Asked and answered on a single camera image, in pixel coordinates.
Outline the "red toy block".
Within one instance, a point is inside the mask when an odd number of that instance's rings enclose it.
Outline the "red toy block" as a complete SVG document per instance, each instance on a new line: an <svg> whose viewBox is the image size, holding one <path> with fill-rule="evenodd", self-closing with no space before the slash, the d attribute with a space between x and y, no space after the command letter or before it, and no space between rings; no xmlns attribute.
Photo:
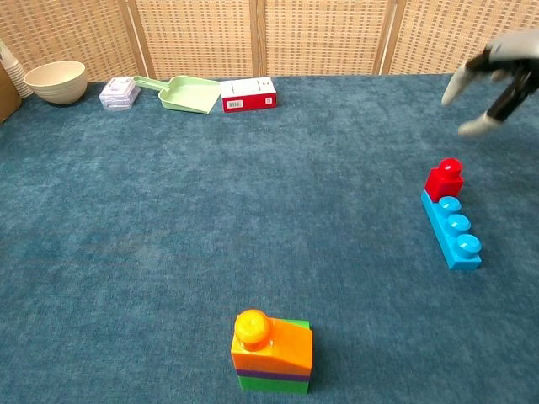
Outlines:
<svg viewBox="0 0 539 404"><path fill-rule="evenodd" d="M444 196L459 195L464 184L462 169L463 166L457 158L448 157L430 170L424 190L433 202L438 202Z"/></svg>

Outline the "thin purple toy block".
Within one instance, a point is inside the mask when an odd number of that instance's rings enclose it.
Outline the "thin purple toy block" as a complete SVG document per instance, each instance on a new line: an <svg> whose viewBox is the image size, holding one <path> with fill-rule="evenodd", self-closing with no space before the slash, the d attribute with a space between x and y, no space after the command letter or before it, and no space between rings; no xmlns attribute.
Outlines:
<svg viewBox="0 0 539 404"><path fill-rule="evenodd" d="M258 371L258 370L248 370L248 369L237 369L236 372L238 376L254 377L254 378L269 379L269 380L309 382L311 379L310 375L272 373L272 372L264 372L264 371Z"/></svg>

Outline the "brown cardboard box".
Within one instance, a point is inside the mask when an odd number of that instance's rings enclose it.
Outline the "brown cardboard box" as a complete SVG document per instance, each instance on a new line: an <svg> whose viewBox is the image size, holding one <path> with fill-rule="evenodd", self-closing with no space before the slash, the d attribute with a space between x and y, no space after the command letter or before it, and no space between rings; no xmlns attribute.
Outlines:
<svg viewBox="0 0 539 404"><path fill-rule="evenodd" d="M11 78L0 63L0 124L21 106L22 100Z"/></svg>

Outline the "orange sloped toy block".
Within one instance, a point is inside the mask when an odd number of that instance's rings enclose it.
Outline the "orange sloped toy block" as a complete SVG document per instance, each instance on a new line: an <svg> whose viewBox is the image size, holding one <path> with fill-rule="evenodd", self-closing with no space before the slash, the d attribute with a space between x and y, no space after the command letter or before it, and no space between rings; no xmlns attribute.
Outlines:
<svg viewBox="0 0 539 404"><path fill-rule="evenodd" d="M305 322L292 322L249 309L234 322L231 356L243 373L291 375L312 373L313 333Z"/></svg>

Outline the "beige ceramic bowl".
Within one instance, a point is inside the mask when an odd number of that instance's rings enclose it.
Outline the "beige ceramic bowl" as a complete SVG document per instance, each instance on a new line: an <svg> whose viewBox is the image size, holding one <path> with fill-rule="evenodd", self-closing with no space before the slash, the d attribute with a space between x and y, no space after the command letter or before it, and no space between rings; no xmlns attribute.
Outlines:
<svg viewBox="0 0 539 404"><path fill-rule="evenodd" d="M87 68L80 61L55 61L26 73L24 82L49 103L73 104L87 90Z"/></svg>

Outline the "light green dustpan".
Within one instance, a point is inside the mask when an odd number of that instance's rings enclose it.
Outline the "light green dustpan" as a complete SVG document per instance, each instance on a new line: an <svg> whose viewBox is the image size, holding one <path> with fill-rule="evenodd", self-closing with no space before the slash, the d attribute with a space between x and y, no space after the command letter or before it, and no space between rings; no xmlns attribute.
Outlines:
<svg viewBox="0 0 539 404"><path fill-rule="evenodd" d="M221 95L217 81L176 76L168 82L143 76L134 76L135 85L158 91L158 98L165 109L209 114Z"/></svg>

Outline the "paper cups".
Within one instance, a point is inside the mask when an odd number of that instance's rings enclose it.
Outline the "paper cups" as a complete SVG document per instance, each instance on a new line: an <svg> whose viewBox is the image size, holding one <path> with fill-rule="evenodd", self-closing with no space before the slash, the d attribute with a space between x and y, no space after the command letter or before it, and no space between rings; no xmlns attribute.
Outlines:
<svg viewBox="0 0 539 404"><path fill-rule="evenodd" d="M0 39L0 63L7 72L21 98L27 98L33 90L25 83L25 71L19 60L13 55L7 45Z"/></svg>

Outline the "green toy block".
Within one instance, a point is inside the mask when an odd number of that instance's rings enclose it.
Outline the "green toy block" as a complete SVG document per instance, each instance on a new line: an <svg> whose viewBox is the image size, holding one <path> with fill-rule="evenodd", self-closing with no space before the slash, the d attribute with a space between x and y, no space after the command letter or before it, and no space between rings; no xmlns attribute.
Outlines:
<svg viewBox="0 0 539 404"><path fill-rule="evenodd" d="M285 319L292 322L305 322L310 326L310 322L306 320L291 320ZM286 381L286 380L269 380L269 379L259 379L254 377L243 377L237 376L239 385L244 391L272 391L272 392L288 392L288 393L298 393L305 394L308 391L309 382L295 382L295 381Z"/></svg>

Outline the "blue table cloth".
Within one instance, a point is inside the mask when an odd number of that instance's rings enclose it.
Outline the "blue table cloth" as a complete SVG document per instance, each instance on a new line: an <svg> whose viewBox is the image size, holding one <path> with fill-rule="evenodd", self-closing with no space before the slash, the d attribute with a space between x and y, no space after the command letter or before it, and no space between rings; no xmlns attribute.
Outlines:
<svg viewBox="0 0 539 404"><path fill-rule="evenodd" d="M539 404L539 93L485 136L446 75L277 77L274 109L27 98L0 124L0 404ZM483 245L450 270L444 158ZM234 322L306 320L305 394L244 391Z"/></svg>

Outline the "long blue four-stud block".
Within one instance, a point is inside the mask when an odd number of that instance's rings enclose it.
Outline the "long blue four-stud block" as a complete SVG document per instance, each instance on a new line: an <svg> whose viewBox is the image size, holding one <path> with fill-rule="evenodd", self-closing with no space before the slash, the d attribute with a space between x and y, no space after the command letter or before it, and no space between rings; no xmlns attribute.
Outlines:
<svg viewBox="0 0 539 404"><path fill-rule="evenodd" d="M434 202L426 190L421 194L424 210L450 270L474 270L482 263L483 245L471 232L471 221L461 213L462 204L454 196Z"/></svg>

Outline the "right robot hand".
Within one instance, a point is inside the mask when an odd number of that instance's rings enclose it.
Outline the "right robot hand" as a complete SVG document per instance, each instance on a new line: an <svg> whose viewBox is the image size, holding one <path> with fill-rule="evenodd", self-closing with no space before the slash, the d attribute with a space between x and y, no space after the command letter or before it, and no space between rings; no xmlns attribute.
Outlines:
<svg viewBox="0 0 539 404"><path fill-rule="evenodd" d="M441 104L451 104L471 82L487 75L494 82L507 77L511 81L489 109L459 126L461 136L482 135L500 127L539 89L539 28L510 31L490 40L481 53L458 67Z"/></svg>

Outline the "red and white carton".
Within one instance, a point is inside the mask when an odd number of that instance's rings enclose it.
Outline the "red and white carton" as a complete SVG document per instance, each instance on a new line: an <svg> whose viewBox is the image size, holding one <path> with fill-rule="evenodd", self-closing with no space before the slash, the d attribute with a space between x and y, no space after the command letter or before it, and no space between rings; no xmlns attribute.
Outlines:
<svg viewBox="0 0 539 404"><path fill-rule="evenodd" d="M270 77L254 77L220 82L221 103L225 113L272 109L277 92Z"/></svg>

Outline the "woven bamboo folding screen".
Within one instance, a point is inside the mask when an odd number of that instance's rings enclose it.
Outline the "woven bamboo folding screen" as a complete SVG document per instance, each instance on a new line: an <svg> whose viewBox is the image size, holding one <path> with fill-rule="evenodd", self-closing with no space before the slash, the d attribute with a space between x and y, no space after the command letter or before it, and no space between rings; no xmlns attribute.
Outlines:
<svg viewBox="0 0 539 404"><path fill-rule="evenodd" d="M453 72L494 36L539 27L539 0L0 0L24 69L93 81Z"/></svg>

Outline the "clear plastic box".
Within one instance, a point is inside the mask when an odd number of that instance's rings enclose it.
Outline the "clear plastic box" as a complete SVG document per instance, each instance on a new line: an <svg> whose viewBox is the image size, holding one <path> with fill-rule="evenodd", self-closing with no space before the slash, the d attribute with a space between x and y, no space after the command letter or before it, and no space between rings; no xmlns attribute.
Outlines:
<svg viewBox="0 0 539 404"><path fill-rule="evenodd" d="M140 92L134 77L113 77L99 95L105 110L126 110L135 103Z"/></svg>

